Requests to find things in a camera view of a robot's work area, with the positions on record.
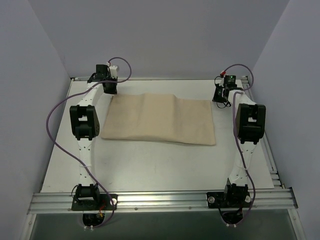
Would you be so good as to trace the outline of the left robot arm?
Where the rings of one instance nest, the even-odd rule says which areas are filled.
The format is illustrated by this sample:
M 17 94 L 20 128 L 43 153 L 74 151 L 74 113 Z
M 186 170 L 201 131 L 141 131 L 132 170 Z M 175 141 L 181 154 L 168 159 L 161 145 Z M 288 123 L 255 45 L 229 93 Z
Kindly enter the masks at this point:
M 95 105 L 103 93 L 116 94 L 118 67 L 110 62 L 97 64 L 95 72 L 87 81 L 81 100 L 69 108 L 71 131 L 79 150 L 79 184 L 75 191 L 75 201 L 90 210 L 100 206 L 99 184 L 92 178 L 93 150 L 96 137 L 100 133 L 100 122 Z

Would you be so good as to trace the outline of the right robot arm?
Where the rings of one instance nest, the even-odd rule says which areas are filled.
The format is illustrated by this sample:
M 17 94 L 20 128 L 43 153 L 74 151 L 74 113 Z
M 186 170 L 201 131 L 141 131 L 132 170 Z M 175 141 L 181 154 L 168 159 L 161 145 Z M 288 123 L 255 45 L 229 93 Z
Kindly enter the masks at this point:
M 265 133 L 266 106 L 251 100 L 245 90 L 236 84 L 236 76 L 222 72 L 221 81 L 215 83 L 212 101 L 232 108 L 233 135 L 237 153 L 234 165 L 222 193 L 223 203 L 234 206 L 248 196 L 252 177 L 249 167 L 253 153 Z

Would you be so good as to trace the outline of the beige surgical wrap cloth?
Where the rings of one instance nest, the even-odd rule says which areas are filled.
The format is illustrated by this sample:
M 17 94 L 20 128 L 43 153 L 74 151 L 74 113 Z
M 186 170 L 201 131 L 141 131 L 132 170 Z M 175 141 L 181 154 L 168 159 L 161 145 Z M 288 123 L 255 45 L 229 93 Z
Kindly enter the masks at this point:
M 119 94 L 108 106 L 100 137 L 214 146 L 211 102 L 174 94 Z

